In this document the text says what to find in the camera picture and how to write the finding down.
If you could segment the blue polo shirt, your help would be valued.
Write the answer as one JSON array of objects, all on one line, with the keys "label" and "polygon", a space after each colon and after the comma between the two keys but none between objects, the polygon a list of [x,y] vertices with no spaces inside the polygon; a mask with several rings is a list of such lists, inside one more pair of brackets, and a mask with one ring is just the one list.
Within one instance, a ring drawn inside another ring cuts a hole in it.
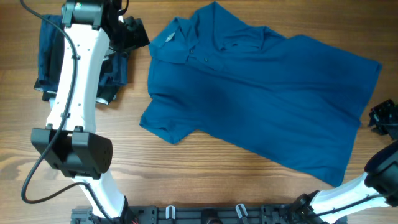
[{"label": "blue polo shirt", "polygon": [[217,2],[174,18],[149,50],[142,128],[171,144],[200,130],[341,185],[379,62],[247,25]]}]

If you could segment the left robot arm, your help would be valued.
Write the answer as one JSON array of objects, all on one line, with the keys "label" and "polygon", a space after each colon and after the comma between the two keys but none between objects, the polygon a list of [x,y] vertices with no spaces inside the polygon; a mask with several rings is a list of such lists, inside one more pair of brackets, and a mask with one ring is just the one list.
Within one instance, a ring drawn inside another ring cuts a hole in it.
[{"label": "left robot arm", "polygon": [[65,40],[57,95],[31,142],[46,161],[79,186],[93,223],[137,223],[110,172],[112,142],[96,133],[95,104],[104,59],[149,43],[140,19],[125,17],[127,1],[67,1],[58,27]]}]

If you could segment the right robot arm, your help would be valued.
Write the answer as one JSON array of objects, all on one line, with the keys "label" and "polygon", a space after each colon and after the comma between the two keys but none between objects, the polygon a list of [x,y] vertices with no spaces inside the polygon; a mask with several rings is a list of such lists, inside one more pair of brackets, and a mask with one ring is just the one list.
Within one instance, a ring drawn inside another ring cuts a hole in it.
[{"label": "right robot arm", "polygon": [[393,143],[376,153],[364,173],[331,190],[301,195],[289,208],[289,223],[338,223],[373,207],[397,206],[397,103],[388,99],[371,108],[368,126]]}]

